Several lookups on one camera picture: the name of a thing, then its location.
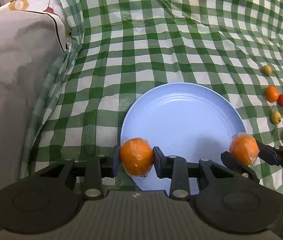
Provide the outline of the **green checkered tablecloth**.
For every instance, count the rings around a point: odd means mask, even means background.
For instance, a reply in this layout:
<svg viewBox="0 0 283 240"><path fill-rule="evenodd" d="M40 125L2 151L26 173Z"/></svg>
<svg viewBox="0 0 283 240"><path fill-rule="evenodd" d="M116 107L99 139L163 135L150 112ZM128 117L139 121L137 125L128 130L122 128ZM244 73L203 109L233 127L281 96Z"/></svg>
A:
<svg viewBox="0 0 283 240"><path fill-rule="evenodd" d="M21 177L107 155L144 92L189 82L224 96L247 133L282 143L264 89L283 93L283 0L71 0L80 43L53 63L33 110ZM262 67L272 68L270 76Z"/></svg>

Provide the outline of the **orange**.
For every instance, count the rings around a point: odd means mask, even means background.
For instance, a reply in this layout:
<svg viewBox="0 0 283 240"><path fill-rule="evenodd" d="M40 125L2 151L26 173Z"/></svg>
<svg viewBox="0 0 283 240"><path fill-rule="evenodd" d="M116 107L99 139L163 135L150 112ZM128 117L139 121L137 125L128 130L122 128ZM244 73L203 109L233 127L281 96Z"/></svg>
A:
<svg viewBox="0 0 283 240"><path fill-rule="evenodd" d="M120 161L130 176L146 177L154 163L153 150L145 139L132 138L121 146Z"/></svg>
<svg viewBox="0 0 283 240"><path fill-rule="evenodd" d="M232 137L229 152L245 165L251 165L259 155L257 141L247 133L238 133Z"/></svg>

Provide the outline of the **floral white pillow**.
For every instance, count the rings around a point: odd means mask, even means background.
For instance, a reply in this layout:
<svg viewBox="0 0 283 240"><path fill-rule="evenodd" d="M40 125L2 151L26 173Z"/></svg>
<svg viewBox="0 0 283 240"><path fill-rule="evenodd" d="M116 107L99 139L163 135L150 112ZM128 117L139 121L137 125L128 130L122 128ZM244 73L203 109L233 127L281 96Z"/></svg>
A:
<svg viewBox="0 0 283 240"><path fill-rule="evenodd" d="M71 0L10 0L0 7L0 11L27 11L48 15L56 25L56 36L64 51L71 47L73 40L80 43L71 5Z"/></svg>

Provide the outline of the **yellow-green small fruit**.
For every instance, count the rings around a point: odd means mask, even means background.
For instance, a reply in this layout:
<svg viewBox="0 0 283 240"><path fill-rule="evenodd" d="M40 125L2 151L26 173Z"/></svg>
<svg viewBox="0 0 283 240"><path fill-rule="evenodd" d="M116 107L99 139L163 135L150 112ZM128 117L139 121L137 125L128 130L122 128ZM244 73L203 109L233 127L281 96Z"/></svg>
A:
<svg viewBox="0 0 283 240"><path fill-rule="evenodd" d="M274 111L271 114L271 121L275 124L278 125L282 121L282 116L278 111Z"/></svg>

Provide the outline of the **orange tangerine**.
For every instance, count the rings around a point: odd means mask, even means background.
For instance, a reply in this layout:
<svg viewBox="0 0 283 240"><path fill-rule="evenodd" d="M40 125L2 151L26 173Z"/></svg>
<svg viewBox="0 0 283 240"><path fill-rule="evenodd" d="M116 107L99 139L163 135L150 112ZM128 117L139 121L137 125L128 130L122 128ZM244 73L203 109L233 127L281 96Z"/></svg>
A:
<svg viewBox="0 0 283 240"><path fill-rule="evenodd" d="M265 98L269 102L276 102L279 98L279 92L276 87L269 86L265 89Z"/></svg>

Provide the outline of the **light blue plate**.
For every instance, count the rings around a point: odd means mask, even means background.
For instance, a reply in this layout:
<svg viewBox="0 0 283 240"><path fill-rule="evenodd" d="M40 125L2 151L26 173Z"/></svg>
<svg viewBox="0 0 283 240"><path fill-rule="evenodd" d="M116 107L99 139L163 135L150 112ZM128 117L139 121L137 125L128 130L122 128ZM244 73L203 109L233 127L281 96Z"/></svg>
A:
<svg viewBox="0 0 283 240"><path fill-rule="evenodd" d="M124 118L120 142L142 138L166 156L220 164L233 136L245 131L239 113L217 92L193 83L168 83L134 102Z"/></svg>

